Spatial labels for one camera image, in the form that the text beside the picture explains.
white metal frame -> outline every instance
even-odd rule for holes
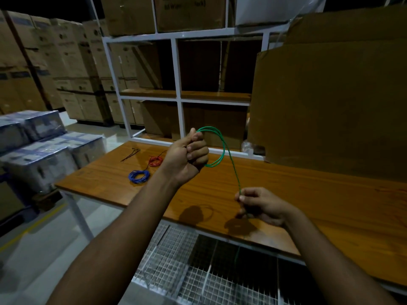
[[[92,199],[92,198],[89,198],[89,197],[86,197],[86,196],[83,196],[83,195],[79,195],[79,194],[76,194],[76,193],[73,193],[73,192],[69,192],[67,190],[60,189],[60,192],[61,192],[62,196],[64,197],[64,199],[66,200],[66,202],[68,203],[69,209],[71,210],[72,215],[74,216],[74,219],[75,219],[75,221],[77,222],[77,224],[79,226],[79,229],[82,231],[82,233],[84,234],[84,236],[86,237],[86,239],[89,242],[94,239],[94,235],[93,235],[92,231],[90,230],[88,224],[86,223],[86,219],[83,216],[81,210],[79,209],[79,207],[77,205],[77,203],[79,202],[80,199],[83,198],[83,199],[86,199],[86,200],[90,200],[90,201],[99,203],[101,205],[107,205],[109,207],[113,207],[113,208],[118,209],[118,210],[124,210],[125,209],[124,207],[119,207],[119,206],[116,206],[116,205],[111,205],[111,204],[108,204],[108,203],[104,203],[104,202],[102,202],[100,200]],[[233,244],[233,245],[241,246],[241,247],[253,250],[253,251],[258,251],[258,252],[261,252],[261,253],[264,253],[264,254],[267,254],[267,255],[270,255],[270,256],[274,256],[274,257],[277,257],[279,259],[287,260],[287,261],[290,261],[290,262],[293,262],[293,263],[297,263],[297,264],[300,264],[300,265],[303,265],[303,266],[305,265],[303,260],[301,260],[301,259],[299,259],[299,258],[297,258],[295,256],[292,256],[292,255],[289,255],[289,254],[284,254],[283,252],[268,249],[266,247],[257,246],[255,244],[250,244],[249,242],[244,241],[244,240],[226,238],[226,237],[221,236],[221,235],[201,231],[201,230],[198,230],[196,228],[186,226],[186,225],[183,225],[183,224],[180,224],[180,223],[172,222],[172,221],[169,221],[169,220],[161,220],[161,222],[165,223],[166,225],[171,225],[171,226],[174,226],[174,227],[181,228],[183,230],[189,230],[189,231],[192,231],[192,232],[196,232],[197,234],[207,236],[207,237],[211,237],[212,239],[216,239],[218,241],[223,241],[223,242],[227,242],[227,243],[230,243],[230,244]],[[387,282],[382,282],[382,281],[378,281],[378,282],[379,282],[379,284],[381,284],[381,286],[383,288],[387,289],[388,291],[407,296],[407,289],[405,287],[401,287],[399,285],[395,285],[395,284],[391,284],[391,283],[387,283]]]
[[[95,12],[95,17],[100,27],[99,18],[97,16],[93,0],[91,0],[93,10]],[[151,0],[152,8],[154,9],[154,0]],[[127,131],[127,136],[129,140],[141,143],[149,143],[159,146],[170,146],[172,142],[159,141],[154,139],[145,139],[140,136],[144,133],[139,131],[136,134],[131,135],[129,120],[127,120],[123,100],[158,100],[158,101],[169,101],[177,103],[178,111],[178,120],[180,124],[180,135],[181,138],[185,137],[185,127],[184,127],[184,110],[182,103],[199,103],[199,104],[222,104],[222,105],[231,105],[231,106],[249,106],[248,102],[238,102],[238,101],[216,101],[216,100],[199,100],[199,99],[184,99],[181,98],[181,76],[180,76],[180,61],[178,55],[178,45],[177,41],[179,39],[195,39],[195,38],[216,38],[216,37],[225,37],[225,36],[239,36],[239,35],[262,35],[262,46],[261,50],[265,51],[269,48],[269,37],[270,33],[282,33],[288,30],[290,23],[283,25],[275,26],[261,26],[261,27],[245,27],[245,28],[228,28],[227,21],[229,16],[229,0],[226,0],[226,13],[225,13],[225,28],[215,29],[215,30],[200,30],[200,31],[187,31],[187,32],[170,32],[170,33],[158,33],[157,31],[157,20],[155,17],[155,10],[153,10],[154,17],[154,34],[146,35],[130,35],[130,36],[120,36],[120,37],[106,37],[102,38],[103,46],[107,56],[107,62],[109,64],[109,69],[112,74],[112,79],[114,87],[116,89],[116,95],[119,101],[120,110],[123,115],[123,121]],[[162,98],[162,97],[144,97],[144,96],[122,96],[120,95],[120,90],[118,87],[118,80],[113,70],[112,56],[110,54],[110,49],[108,47],[109,43],[129,43],[129,42],[142,42],[149,40],[162,40],[169,39],[171,41],[171,50],[173,57],[173,66],[174,66],[174,78],[176,84],[176,98]],[[210,153],[221,154],[223,150],[216,148],[209,148]],[[234,157],[243,157],[256,160],[264,160],[263,156],[254,155],[253,150],[249,153],[244,152],[235,152],[231,151],[230,154]]]

table leg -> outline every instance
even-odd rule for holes
[[[65,201],[68,203],[68,206],[72,212],[72,215],[74,215],[74,218],[79,226],[79,229],[82,231],[82,233],[85,235],[89,242],[92,241],[94,238],[93,233],[90,230],[88,224],[86,223],[84,215],[79,209],[79,206],[77,204],[76,199],[74,198],[74,195],[67,193],[65,191],[61,191],[61,194],[62,197],[64,197]]]

workbench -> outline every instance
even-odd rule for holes
[[[121,162],[132,152],[141,151]],[[84,235],[93,234],[77,201],[80,198],[124,209],[142,184],[128,179],[143,170],[163,146],[126,142],[69,175],[56,186],[67,200]],[[219,156],[209,154],[209,162]],[[392,291],[406,294],[407,184],[298,169],[234,158],[242,187],[265,187],[299,207],[346,256]],[[158,169],[149,167],[154,174]],[[244,248],[303,263],[288,233],[257,219],[238,220],[234,201],[238,183],[228,156],[204,168],[176,193],[163,222],[194,230]]]

floor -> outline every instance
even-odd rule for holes
[[[78,124],[60,113],[70,131],[103,134],[107,151],[127,141],[126,130]],[[120,210],[82,199],[79,207],[94,234],[109,225]],[[0,304],[45,304],[52,290],[87,241],[63,200],[34,221],[0,238]],[[131,283],[120,305],[168,304],[168,300]]]

dark background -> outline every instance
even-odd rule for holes
[[[100,0],[93,0],[99,18],[104,18]],[[0,0],[0,9],[46,18],[82,22],[92,19],[89,0]],[[383,6],[385,0],[327,0],[324,11]]]

